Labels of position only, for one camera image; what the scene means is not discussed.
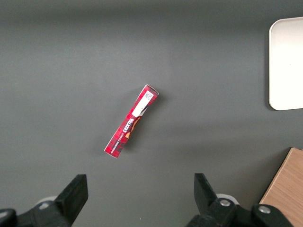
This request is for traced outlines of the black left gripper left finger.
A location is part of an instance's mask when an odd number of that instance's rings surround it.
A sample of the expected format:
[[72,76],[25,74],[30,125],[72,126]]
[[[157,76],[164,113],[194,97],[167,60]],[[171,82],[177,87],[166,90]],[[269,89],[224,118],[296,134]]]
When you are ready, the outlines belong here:
[[23,214],[0,210],[2,227],[71,227],[88,200],[85,174],[76,175],[53,201],[43,201]]

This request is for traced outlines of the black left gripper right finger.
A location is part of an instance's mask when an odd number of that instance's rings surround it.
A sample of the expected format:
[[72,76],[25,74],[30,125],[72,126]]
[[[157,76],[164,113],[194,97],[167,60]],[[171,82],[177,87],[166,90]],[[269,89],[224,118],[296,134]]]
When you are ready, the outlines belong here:
[[203,173],[194,175],[194,198],[199,214],[188,227],[291,227],[291,222],[276,207],[255,204],[242,208],[228,197],[218,197]]

